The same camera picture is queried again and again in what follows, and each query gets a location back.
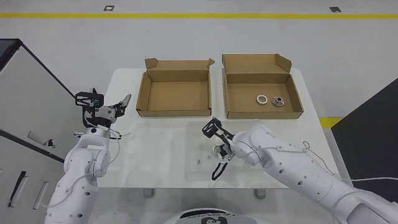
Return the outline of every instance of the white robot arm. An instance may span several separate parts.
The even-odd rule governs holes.
[[[232,135],[215,118],[202,131],[208,137],[215,134],[225,142],[218,148],[221,157],[235,155],[252,166],[260,164],[273,178],[327,209],[340,223],[398,223],[396,203],[356,189],[323,169],[308,155],[308,143],[299,149],[276,139],[261,124]]]
[[[46,206],[45,224],[81,224],[88,221],[98,193],[97,178],[105,176],[108,166],[117,157],[109,162],[110,134],[113,133],[117,140],[121,138],[109,127],[117,117],[124,115],[130,98],[131,95],[128,95],[116,105],[103,106],[103,95],[95,91],[76,95],[76,104],[83,106],[83,123],[87,128],[84,133],[75,133],[80,140],[65,158],[65,175]],[[88,149],[90,145],[100,148]]]

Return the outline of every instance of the box lid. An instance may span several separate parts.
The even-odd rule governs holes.
[[[209,70],[214,60],[157,60],[145,59],[147,70]]]
[[[290,73],[292,62],[279,54],[224,54],[227,74]]]

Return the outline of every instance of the open cardboard box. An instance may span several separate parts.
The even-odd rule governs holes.
[[[297,119],[303,106],[290,74],[292,62],[279,54],[223,55],[224,105],[228,119]],[[268,103],[259,105],[257,96]],[[280,96],[285,105],[276,107]]]
[[[209,60],[145,59],[136,110],[141,117],[210,116]]]

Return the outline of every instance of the black panel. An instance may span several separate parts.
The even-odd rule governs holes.
[[[331,130],[352,179],[398,177],[398,79]],[[353,182],[390,202],[398,202],[398,181]]]
[[[19,39],[0,39],[0,72],[17,52],[22,42]]]

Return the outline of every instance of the metal part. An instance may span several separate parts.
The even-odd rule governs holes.
[[[259,95],[259,96],[257,96],[256,101],[257,101],[257,104],[259,104],[259,105],[265,105],[268,102],[268,98],[265,95]]]
[[[213,146],[213,155],[218,157],[218,154],[221,152],[220,146]]]
[[[284,105],[285,105],[285,101],[284,101],[284,99],[283,99],[282,97],[280,97],[280,96],[275,96],[275,97],[272,99],[272,104],[273,104],[274,106],[281,107],[281,106],[284,106]]]
[[[109,138],[110,135],[109,131],[100,128],[86,128],[85,134],[97,135],[104,138]]]

